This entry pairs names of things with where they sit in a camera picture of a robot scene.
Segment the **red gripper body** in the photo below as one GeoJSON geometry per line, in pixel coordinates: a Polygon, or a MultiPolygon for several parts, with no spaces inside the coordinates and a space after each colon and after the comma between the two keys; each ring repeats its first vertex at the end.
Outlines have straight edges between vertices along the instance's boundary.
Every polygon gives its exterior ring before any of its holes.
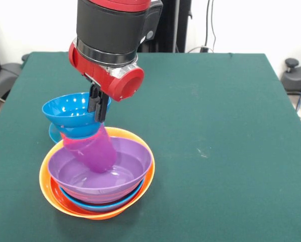
{"type": "Polygon", "coordinates": [[[76,39],[69,47],[68,57],[80,74],[99,85],[102,92],[116,101],[133,96],[144,79],[144,71],[136,62],[113,68],[88,60],[79,51],[76,39]]]}

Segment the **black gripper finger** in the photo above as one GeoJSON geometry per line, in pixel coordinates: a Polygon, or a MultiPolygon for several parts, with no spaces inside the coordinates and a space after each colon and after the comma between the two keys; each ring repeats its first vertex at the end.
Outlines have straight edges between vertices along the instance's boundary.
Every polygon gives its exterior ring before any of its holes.
{"type": "Polygon", "coordinates": [[[98,92],[96,98],[95,121],[104,122],[106,119],[108,107],[108,95],[103,92],[98,92]]]}
{"type": "Polygon", "coordinates": [[[88,112],[95,112],[96,105],[100,102],[100,87],[91,85],[89,91],[88,112]]]}

